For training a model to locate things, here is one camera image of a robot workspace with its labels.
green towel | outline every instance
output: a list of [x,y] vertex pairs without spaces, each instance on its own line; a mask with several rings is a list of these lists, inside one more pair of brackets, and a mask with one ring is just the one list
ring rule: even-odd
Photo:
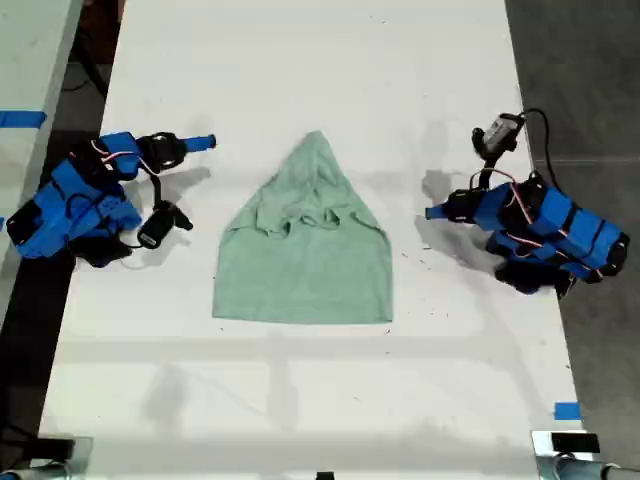
[[322,133],[309,133],[225,230],[213,316],[362,324],[392,311],[389,240]]

black cable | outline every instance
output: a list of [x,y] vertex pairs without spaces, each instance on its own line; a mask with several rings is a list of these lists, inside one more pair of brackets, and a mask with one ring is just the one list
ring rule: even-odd
[[81,88],[86,87],[87,85],[89,85],[89,79],[87,78],[84,82],[80,82],[78,85],[76,85],[75,87],[69,87],[69,88],[63,88],[62,91],[63,92],[77,92],[78,90],[80,90]]
[[551,183],[553,183],[553,186],[556,187],[560,193],[564,194],[562,188],[558,185],[556,174],[553,171],[553,166],[551,165],[551,155],[549,154],[549,137],[551,135],[551,127],[549,126],[549,118],[540,108],[526,108],[518,116],[525,118],[529,113],[537,113],[542,117],[542,121],[544,122],[544,159],[547,164],[547,170],[549,170],[549,177],[551,177]]

white table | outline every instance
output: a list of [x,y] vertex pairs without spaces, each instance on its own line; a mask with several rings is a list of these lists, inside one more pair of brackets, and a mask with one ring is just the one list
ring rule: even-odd
[[[82,0],[0,0],[0,110],[48,115],[39,130],[0,128],[0,217],[13,215],[38,186]],[[0,234],[0,329],[19,256]]]
[[[472,128],[520,108],[500,0],[129,0],[103,132],[219,147],[164,183],[191,233],[76,271],[42,432],[93,437],[91,478],[536,478],[530,430],[580,427],[552,415],[575,401],[555,295],[419,218],[425,172],[466,185]],[[213,319],[224,227],[313,129],[391,238],[394,322]],[[526,147],[501,167],[524,178]]]

white wire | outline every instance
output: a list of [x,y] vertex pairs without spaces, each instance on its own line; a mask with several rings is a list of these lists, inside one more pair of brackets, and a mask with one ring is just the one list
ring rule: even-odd
[[100,153],[102,155],[109,155],[109,152],[105,152],[104,150],[101,150],[101,149],[98,148],[98,146],[96,145],[95,140],[91,140],[91,146],[93,147],[93,149],[96,152],[98,152],[98,153]]
[[[518,190],[516,189],[516,185],[517,185],[518,182],[516,181],[516,179],[515,179],[515,177],[513,175],[511,175],[511,174],[509,174],[507,172],[504,172],[502,170],[499,170],[497,168],[483,168],[481,170],[478,170],[473,175],[471,175],[471,178],[469,178],[469,189],[471,190],[473,188],[473,181],[475,180],[475,178],[478,175],[480,175],[484,171],[496,172],[496,173],[499,173],[500,175],[503,175],[503,176],[505,176],[505,177],[507,177],[508,179],[511,180],[511,184],[509,185],[509,187],[511,188],[511,191],[513,192],[513,197],[518,202],[518,205],[520,206],[520,210],[522,210],[522,214],[524,215],[524,218],[527,220],[527,223],[529,225],[531,225],[533,223],[533,220],[531,219],[531,215],[529,215],[529,212],[527,212],[527,209],[524,206],[524,202],[522,201],[522,198],[520,198],[520,194],[518,193]],[[507,206],[511,206],[513,204],[514,198],[511,199],[511,201],[509,202],[509,205],[507,205]]]
[[117,158],[117,157],[119,157],[121,155],[135,155],[135,153],[134,152],[126,152],[126,151],[115,152],[115,153],[112,153],[111,155],[107,155],[106,157],[104,157],[102,159],[102,163],[109,163],[111,160],[113,160],[114,158]]

